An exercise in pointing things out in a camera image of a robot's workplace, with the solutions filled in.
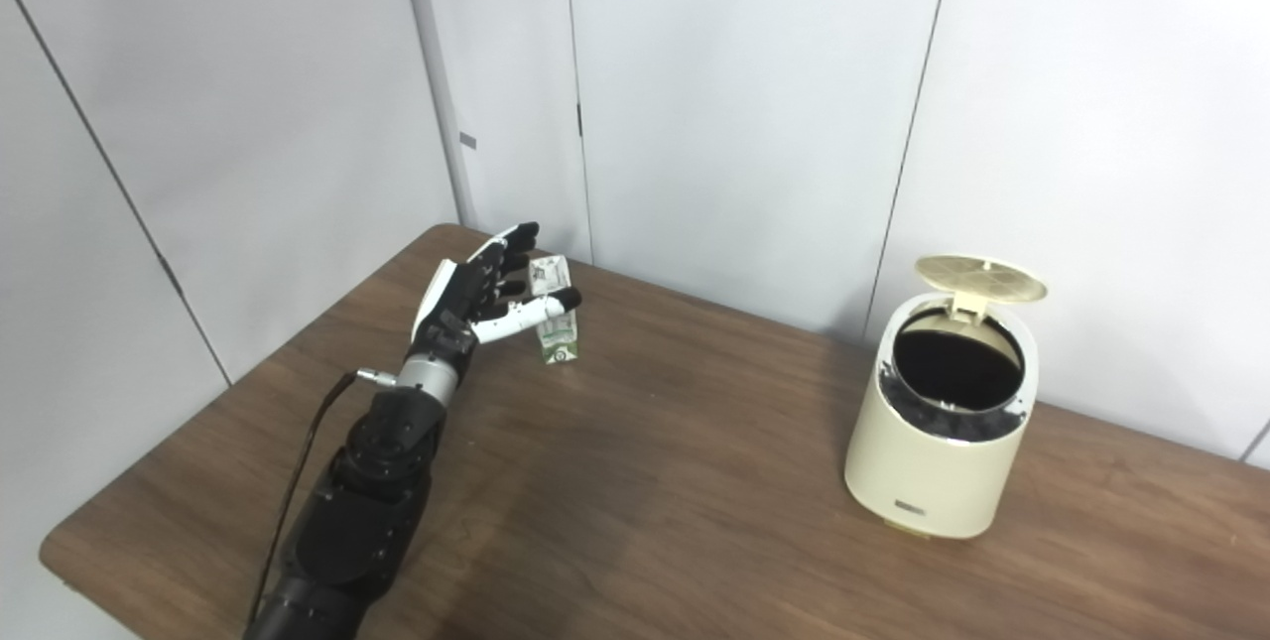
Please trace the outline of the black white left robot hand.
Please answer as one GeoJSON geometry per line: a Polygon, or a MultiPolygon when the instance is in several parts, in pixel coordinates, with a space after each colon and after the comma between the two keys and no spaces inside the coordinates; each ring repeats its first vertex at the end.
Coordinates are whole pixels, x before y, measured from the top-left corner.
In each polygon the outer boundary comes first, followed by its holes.
{"type": "Polygon", "coordinates": [[[528,270],[540,225],[526,222],[494,234],[464,263],[443,259],[417,312],[406,358],[425,356],[458,367],[480,343],[491,343],[563,317],[580,307],[575,287],[527,295],[513,276],[528,270]]]}

